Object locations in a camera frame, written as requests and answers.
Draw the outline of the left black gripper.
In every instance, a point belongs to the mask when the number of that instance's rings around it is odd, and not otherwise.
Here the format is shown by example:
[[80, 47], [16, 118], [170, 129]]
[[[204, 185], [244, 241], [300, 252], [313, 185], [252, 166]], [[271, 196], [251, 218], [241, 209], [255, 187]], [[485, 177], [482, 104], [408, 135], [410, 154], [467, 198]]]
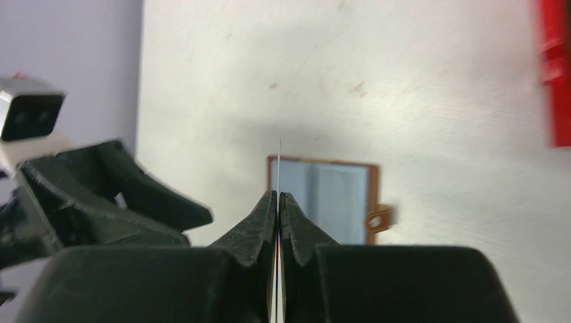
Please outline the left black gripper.
[[187, 245], [211, 211], [144, 172], [120, 141], [98, 155], [46, 156], [15, 173], [1, 206], [1, 268], [72, 246]]

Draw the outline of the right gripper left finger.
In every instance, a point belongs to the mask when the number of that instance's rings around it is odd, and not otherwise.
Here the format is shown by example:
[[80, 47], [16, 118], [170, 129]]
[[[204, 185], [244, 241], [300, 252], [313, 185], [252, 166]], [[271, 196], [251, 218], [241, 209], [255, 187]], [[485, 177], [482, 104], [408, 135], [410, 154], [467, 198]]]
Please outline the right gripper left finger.
[[69, 248], [52, 257], [16, 322], [268, 322], [277, 194], [210, 246]]

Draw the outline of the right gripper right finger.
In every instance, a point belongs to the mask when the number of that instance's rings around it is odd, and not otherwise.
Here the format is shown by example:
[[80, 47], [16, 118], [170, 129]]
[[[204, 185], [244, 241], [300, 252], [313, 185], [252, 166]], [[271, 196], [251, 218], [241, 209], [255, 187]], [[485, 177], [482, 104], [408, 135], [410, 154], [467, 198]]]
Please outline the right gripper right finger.
[[492, 263], [462, 246], [336, 242], [279, 198], [286, 322], [517, 322]]

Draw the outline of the brown leather card holder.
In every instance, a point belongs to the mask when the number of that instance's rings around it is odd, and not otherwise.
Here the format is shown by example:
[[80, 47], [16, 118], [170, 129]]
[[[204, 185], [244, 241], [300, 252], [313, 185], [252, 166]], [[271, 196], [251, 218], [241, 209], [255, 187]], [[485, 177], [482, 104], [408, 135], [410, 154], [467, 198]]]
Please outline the brown leather card holder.
[[[345, 244], [375, 244], [396, 222], [396, 210], [379, 200], [376, 164], [281, 156], [280, 192], [291, 193], [305, 216]], [[277, 189], [277, 155], [267, 157], [267, 186]]]

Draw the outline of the thin card edge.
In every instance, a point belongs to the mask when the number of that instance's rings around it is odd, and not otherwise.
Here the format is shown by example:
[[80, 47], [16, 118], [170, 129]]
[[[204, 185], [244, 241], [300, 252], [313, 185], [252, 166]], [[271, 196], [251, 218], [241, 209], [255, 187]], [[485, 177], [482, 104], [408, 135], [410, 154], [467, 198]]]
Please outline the thin card edge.
[[[281, 176], [281, 137], [278, 137], [278, 144], [277, 144], [277, 197], [280, 196], [280, 176]], [[281, 232], [280, 232], [280, 220], [278, 219], [277, 222], [277, 241], [276, 241], [276, 274], [275, 274], [275, 322], [281, 323], [283, 322], [283, 314], [281, 309]]]

